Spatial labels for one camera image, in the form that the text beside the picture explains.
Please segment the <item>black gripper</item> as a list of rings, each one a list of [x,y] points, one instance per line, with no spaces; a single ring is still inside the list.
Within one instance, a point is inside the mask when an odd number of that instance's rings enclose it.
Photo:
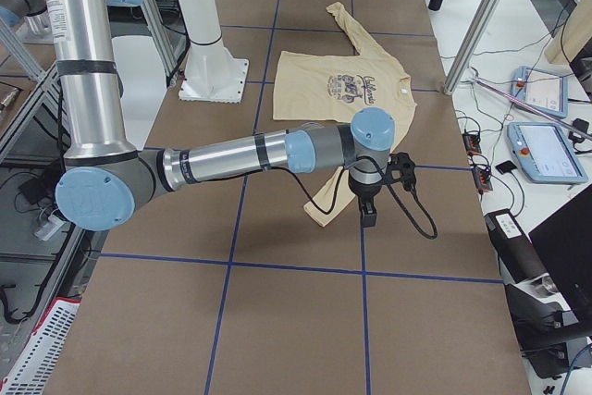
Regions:
[[[365,184],[357,180],[349,180],[348,185],[358,200],[361,226],[363,228],[374,227],[377,220],[374,198],[380,192],[380,184]]]

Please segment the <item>silver-grey robot arm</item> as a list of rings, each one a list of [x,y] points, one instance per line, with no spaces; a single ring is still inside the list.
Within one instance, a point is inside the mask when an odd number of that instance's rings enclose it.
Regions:
[[[66,170],[55,187],[66,219],[88,230],[110,230],[154,198],[185,185],[271,169],[298,176],[343,167],[362,225],[376,223],[375,196],[393,182],[395,136],[393,118],[376,107],[335,127],[311,124],[190,150],[140,152],[124,129],[108,1],[44,0],[68,112]]]

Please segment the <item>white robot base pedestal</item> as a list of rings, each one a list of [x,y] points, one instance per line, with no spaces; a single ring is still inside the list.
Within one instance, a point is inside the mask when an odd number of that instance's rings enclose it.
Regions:
[[[216,0],[179,0],[179,6],[190,41],[179,98],[239,103],[249,61],[234,57],[224,45]]]

